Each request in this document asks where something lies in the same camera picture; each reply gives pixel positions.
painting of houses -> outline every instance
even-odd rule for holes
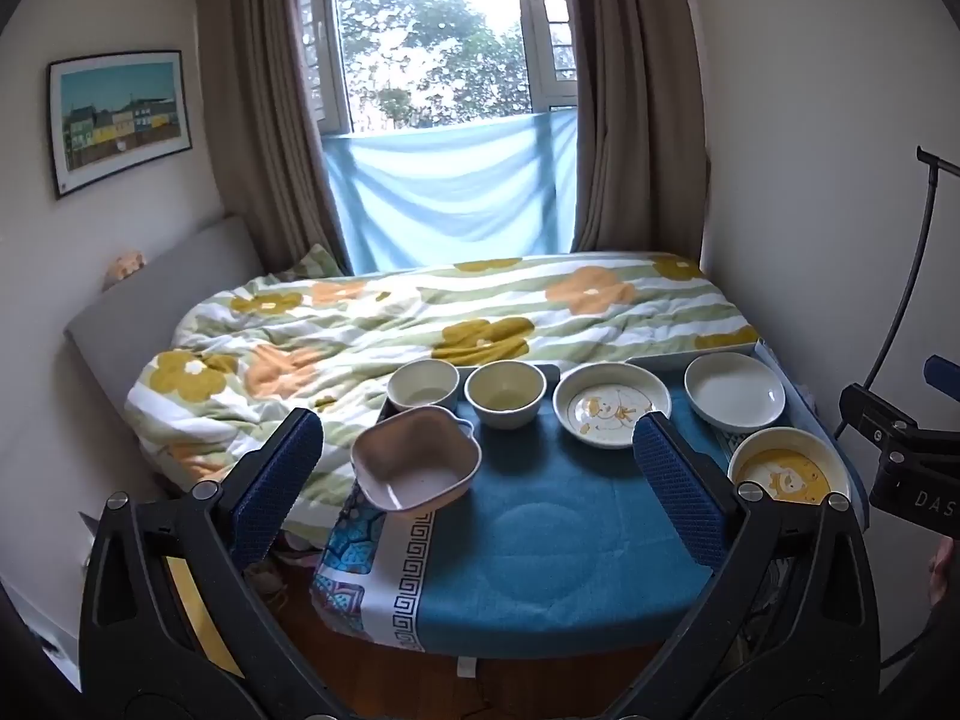
[[[61,196],[191,146],[179,52],[56,62],[50,98]]]

white tag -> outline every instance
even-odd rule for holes
[[[477,659],[458,658],[457,676],[464,680],[475,680],[477,678]]]

brown bowl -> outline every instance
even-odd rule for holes
[[[353,470],[367,500],[419,517],[463,495],[480,469],[473,426],[439,406],[384,419],[353,444]]]

wooden floor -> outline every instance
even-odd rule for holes
[[[275,613],[320,678],[363,717],[405,720],[544,720],[600,714],[656,654],[656,645],[550,661],[480,661],[459,679],[456,659],[369,644],[330,632],[311,608],[310,574],[285,569]]]

yellow plate with cartoon animal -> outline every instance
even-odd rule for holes
[[[817,505],[829,493],[850,498],[850,476],[840,456],[796,428],[768,428],[747,437],[733,453],[727,475],[738,485],[759,484],[778,501]]]
[[[672,402],[664,382],[627,362],[597,362],[571,370],[553,391],[553,410],[571,435],[603,449],[625,449],[634,425],[656,410],[668,418]]]

